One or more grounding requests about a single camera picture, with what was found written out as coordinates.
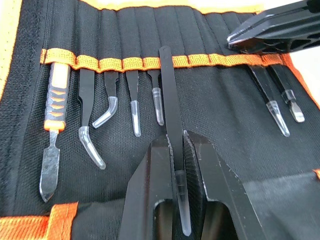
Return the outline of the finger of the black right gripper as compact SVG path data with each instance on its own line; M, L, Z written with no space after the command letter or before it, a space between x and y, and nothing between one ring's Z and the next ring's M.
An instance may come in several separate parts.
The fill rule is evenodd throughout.
M320 27L320 2L302 0L270 8L248 18L229 38L285 38L291 31Z
M320 43L320 13L306 9L266 10L238 26L228 37L230 49L245 54L289 53Z

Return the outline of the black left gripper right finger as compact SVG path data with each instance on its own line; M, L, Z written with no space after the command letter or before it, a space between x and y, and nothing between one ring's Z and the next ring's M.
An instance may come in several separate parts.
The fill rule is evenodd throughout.
M184 161L194 240L264 240L240 178L205 136L185 131Z

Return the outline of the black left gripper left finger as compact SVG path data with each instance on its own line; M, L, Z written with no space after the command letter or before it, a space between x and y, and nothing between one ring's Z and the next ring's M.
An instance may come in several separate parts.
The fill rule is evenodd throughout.
M155 138L130 178L120 240L174 240L178 221L173 153L166 134Z

